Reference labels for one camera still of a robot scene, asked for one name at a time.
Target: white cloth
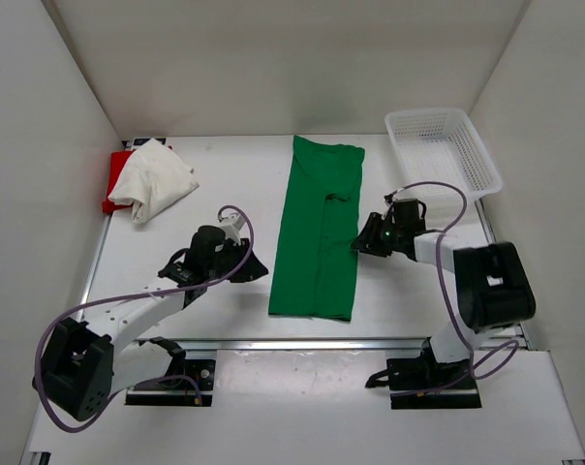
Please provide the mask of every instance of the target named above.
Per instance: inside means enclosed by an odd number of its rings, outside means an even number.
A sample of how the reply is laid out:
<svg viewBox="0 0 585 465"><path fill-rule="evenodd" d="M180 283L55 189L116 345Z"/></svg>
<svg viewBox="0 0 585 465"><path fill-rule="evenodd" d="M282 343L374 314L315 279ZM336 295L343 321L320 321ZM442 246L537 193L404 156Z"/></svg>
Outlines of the white cloth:
<svg viewBox="0 0 585 465"><path fill-rule="evenodd" d="M117 205L133 204L134 223L146 223L200 186L174 152L151 139L131 154L108 199Z"/></svg>

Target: white wall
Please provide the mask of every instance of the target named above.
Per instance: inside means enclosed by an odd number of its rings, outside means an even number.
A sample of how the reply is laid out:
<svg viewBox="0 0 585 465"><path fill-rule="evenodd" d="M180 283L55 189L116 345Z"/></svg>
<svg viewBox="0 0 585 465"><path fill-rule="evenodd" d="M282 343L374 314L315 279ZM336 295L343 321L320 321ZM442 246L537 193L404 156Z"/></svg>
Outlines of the white wall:
<svg viewBox="0 0 585 465"><path fill-rule="evenodd" d="M469 110L523 0L56 4L129 138L384 133L396 109Z"/></svg>
<svg viewBox="0 0 585 465"><path fill-rule="evenodd" d="M83 285L118 146L40 1L0 0L0 464L21 456L36 340Z"/></svg>
<svg viewBox="0 0 585 465"><path fill-rule="evenodd" d="M505 181L493 227L527 268L585 448L585 0L534 0L472 117Z"/></svg>

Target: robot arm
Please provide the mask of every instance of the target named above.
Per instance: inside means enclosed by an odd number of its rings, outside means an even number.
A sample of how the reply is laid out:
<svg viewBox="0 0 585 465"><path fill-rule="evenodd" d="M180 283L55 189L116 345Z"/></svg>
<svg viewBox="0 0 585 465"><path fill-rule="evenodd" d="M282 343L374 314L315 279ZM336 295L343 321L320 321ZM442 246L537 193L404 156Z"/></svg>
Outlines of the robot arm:
<svg viewBox="0 0 585 465"><path fill-rule="evenodd" d="M441 233L426 229L425 204L417 199L393 200L390 196L385 200L387 212L370 214L352 248L378 257L401 252L415 262L437 266L437 241ZM503 329L534 316L536 302L513 244L501 242L473 248L445 235L439 253L442 269L455 275L456 322L472 349ZM423 373L426 386L438 387L461 376L469 367L469 356L469 348L450 322L424 341L416 372ZM366 386L384 386L385 382L378 378L371 377Z"/></svg>
<svg viewBox="0 0 585 465"><path fill-rule="evenodd" d="M206 287L175 294L165 291L204 284L237 267L250 245L239 234L244 224L240 215L233 214L220 219L217 227L200 227L191 246L174 253L141 290L155 293L150 298L120 302L86 321L67 318L60 322L42 358L46 396L83 421L103 410L106 400L121 389L182 374L185 354L176 343L161 337L134 341L164 318L185 309L206 292ZM267 273L251 253L228 279L245 283Z"/></svg>

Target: red fabric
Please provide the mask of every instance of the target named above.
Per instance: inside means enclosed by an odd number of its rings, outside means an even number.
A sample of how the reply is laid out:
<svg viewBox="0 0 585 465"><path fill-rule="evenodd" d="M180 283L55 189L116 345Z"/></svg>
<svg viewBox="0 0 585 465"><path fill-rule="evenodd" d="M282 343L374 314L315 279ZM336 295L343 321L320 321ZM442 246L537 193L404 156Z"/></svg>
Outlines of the red fabric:
<svg viewBox="0 0 585 465"><path fill-rule="evenodd" d="M123 152L114 152L109 158L109 181L108 181L108 193L106 199L102 203L103 212L105 214L111 214L112 211L120 210L122 208L129 208L130 205L116 205L113 201L108 199L109 193L113 190L118 180L120 172L125 167L125 163L129 160L129 156L134 153L134 150L125 150Z"/></svg>

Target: white plastic basket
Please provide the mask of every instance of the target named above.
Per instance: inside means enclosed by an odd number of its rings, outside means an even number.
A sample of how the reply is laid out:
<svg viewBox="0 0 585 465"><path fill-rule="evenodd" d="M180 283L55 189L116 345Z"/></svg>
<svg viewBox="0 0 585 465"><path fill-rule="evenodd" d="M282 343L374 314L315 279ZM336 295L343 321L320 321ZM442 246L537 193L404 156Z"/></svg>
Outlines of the white plastic basket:
<svg viewBox="0 0 585 465"><path fill-rule="evenodd" d="M470 202L502 189L502 178L462 109L395 111L385 125L407 184L444 181L462 189ZM412 194L434 203L457 199L440 186L416 187Z"/></svg>

